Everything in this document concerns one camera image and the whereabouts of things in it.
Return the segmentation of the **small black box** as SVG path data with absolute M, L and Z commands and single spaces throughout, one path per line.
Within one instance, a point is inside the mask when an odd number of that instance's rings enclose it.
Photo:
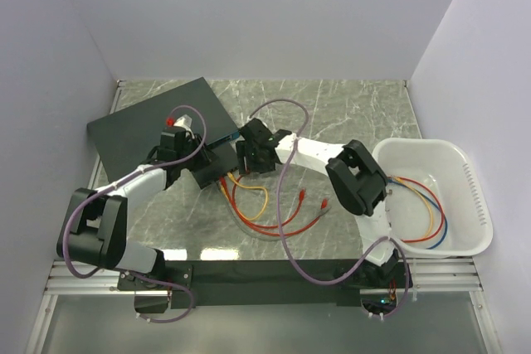
M 207 146 L 197 155 L 196 161 L 190 172 L 201 189 L 238 168 L 236 150 L 230 143 L 215 148 Z

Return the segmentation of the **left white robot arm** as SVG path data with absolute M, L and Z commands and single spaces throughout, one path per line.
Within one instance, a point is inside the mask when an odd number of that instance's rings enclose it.
M 96 190 L 75 190 L 56 246 L 69 271 L 87 279 L 100 269 L 122 269 L 136 272 L 148 289 L 161 287 L 167 278 L 163 252 L 128 240 L 129 213 L 172 186 L 183 170 L 209 166 L 216 147 L 186 128 L 166 128 L 131 173 Z

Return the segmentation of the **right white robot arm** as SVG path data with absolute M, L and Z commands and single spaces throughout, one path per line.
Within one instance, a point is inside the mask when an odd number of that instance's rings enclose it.
M 281 193 L 291 165 L 325 175 L 339 204 L 356 216 L 363 243 L 361 261 L 368 262 L 366 280 L 375 287 L 392 280 L 397 260 L 385 215 L 387 175 L 360 141 L 323 143 L 284 129 L 273 133 L 257 118 L 239 128 L 239 134 L 236 154 L 241 170 L 264 173 L 282 166 L 276 195 Z

